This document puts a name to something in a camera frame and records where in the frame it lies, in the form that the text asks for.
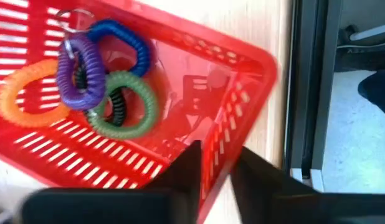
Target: wooden table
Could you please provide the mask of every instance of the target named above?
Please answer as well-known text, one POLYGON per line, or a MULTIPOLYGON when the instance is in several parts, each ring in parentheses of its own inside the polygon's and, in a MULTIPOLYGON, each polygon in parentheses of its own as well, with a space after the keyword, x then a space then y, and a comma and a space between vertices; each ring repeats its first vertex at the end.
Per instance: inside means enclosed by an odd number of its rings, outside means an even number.
MULTIPOLYGON (((291 0, 139 0, 268 50, 278 60, 278 82, 245 143, 274 166, 282 162, 291 0)), ((240 223, 228 179, 206 223, 240 223)))

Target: orange spiral keychain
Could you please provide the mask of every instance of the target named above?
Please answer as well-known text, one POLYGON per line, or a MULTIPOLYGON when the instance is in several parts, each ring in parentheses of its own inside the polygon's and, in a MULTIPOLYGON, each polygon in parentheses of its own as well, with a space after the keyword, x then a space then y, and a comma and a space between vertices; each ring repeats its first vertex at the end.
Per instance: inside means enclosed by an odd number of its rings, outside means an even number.
POLYGON ((0 86, 0 115, 5 120, 26 128, 48 126, 67 117, 70 109, 63 103, 60 103, 53 110, 41 114, 23 112, 16 104, 20 90, 34 80, 55 74, 57 66, 56 60, 42 60, 8 76, 5 79, 6 84, 0 86))

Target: floor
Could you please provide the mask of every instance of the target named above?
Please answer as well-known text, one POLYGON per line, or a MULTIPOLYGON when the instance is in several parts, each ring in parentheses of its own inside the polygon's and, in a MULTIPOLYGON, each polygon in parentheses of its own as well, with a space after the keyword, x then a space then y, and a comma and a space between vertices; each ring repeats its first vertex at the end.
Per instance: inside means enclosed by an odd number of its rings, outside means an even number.
POLYGON ((327 192, 385 193, 385 114, 357 91, 373 73, 334 75, 323 164, 327 192))

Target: metal key ring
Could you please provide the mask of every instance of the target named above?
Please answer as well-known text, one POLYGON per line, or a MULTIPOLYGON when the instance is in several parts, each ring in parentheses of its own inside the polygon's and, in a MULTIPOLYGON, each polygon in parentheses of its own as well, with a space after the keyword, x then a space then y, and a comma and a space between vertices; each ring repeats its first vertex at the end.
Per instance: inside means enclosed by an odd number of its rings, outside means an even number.
MULTIPOLYGON (((63 10, 60 10, 59 12, 56 13, 56 17, 61 17, 62 15, 64 15, 65 13, 71 13, 71 12, 80 12, 82 14, 85 14, 87 16, 90 16, 91 18, 95 18, 94 14, 85 10, 85 9, 80 9, 80 8, 76 8, 76 9, 63 9, 63 10)), ((88 32, 89 29, 85 29, 85 30, 80 30, 80 29, 74 29, 74 28, 70 28, 70 27, 67 27, 65 22, 62 22, 62 21, 57 21, 59 26, 67 31, 67 32, 70 32, 72 34, 74 33, 78 33, 78 32, 88 32)))

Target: basket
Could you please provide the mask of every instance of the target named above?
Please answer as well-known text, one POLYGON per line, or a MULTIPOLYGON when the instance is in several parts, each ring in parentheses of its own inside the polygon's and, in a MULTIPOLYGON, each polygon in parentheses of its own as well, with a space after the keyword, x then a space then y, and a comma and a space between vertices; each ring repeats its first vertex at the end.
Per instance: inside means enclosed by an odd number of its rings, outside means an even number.
MULTIPOLYGON (((276 81, 266 51, 193 22, 133 1, 0 0, 0 85, 6 75, 45 58, 56 58, 63 30, 59 9, 83 8, 96 19, 111 17, 135 30, 153 49, 145 76, 156 92, 161 119, 146 135, 114 141, 92 131, 81 112, 46 128, 20 128, 0 117, 0 159, 51 186, 141 188, 194 140, 202 141, 200 220, 207 215, 227 173, 276 81)), ((69 26, 93 21, 65 14, 69 26)), ((100 42, 110 70, 135 63, 133 49, 114 37, 100 42)), ((59 103, 54 76, 18 94, 21 110, 41 113, 59 103)), ((144 113, 127 96, 129 122, 144 113)))

